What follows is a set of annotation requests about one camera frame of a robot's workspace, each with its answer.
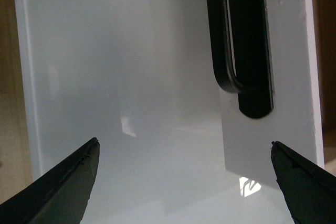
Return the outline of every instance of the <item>black handle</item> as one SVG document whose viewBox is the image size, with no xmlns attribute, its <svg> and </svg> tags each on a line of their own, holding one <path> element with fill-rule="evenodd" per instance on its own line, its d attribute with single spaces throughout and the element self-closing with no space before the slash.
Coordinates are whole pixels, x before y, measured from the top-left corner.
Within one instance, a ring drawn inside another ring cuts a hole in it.
<svg viewBox="0 0 336 224">
<path fill-rule="evenodd" d="M 261 118 L 273 109 L 264 0 L 207 0 L 215 78 L 238 93 L 239 109 Z"/>
</svg>

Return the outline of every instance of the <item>white surface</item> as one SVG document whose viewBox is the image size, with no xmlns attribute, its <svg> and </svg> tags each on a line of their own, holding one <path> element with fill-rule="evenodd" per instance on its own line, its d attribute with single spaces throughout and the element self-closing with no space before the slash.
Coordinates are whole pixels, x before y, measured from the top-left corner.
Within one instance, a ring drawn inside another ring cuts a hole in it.
<svg viewBox="0 0 336 224">
<path fill-rule="evenodd" d="M 253 182 L 225 171 L 223 138 L 266 182 L 271 141 L 318 159 L 305 1 L 267 0 L 275 110 L 254 121 L 219 96 L 206 0 L 16 0 L 34 178 L 96 136 L 82 223 L 292 223 L 279 190 L 240 194 Z"/>
<path fill-rule="evenodd" d="M 226 169 L 277 186 L 269 161 L 281 141 L 324 167 L 312 0 L 267 0 L 274 110 L 261 120 L 239 113 L 221 91 Z"/>
</svg>

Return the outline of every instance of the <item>handle mount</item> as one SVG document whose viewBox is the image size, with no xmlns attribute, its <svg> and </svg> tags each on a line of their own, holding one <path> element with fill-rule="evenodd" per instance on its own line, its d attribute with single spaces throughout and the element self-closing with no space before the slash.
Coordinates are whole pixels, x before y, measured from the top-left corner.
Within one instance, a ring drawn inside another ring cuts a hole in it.
<svg viewBox="0 0 336 224">
<path fill-rule="evenodd" d="M 215 78 L 259 119 L 273 109 L 265 0 L 207 0 Z"/>
</svg>

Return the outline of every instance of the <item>wooden wall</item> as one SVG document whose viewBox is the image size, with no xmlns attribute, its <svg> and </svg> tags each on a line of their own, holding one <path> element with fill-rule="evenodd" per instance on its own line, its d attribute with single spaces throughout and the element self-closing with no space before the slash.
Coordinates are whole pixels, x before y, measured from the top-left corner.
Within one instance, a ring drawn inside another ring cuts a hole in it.
<svg viewBox="0 0 336 224">
<path fill-rule="evenodd" d="M 14 0 L 0 0 L 0 203 L 31 183 Z"/>
</svg>

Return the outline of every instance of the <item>white cabinet door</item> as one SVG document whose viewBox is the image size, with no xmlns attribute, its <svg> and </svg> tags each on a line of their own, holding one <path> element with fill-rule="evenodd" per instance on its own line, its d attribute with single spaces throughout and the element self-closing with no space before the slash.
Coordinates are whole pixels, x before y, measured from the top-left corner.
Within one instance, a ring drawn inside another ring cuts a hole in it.
<svg viewBox="0 0 336 224">
<path fill-rule="evenodd" d="M 206 0 L 15 1 L 34 178 L 101 144 L 82 223 L 292 223 L 270 148 L 323 165 L 311 0 L 267 0 L 260 120 L 219 90 Z"/>
</svg>

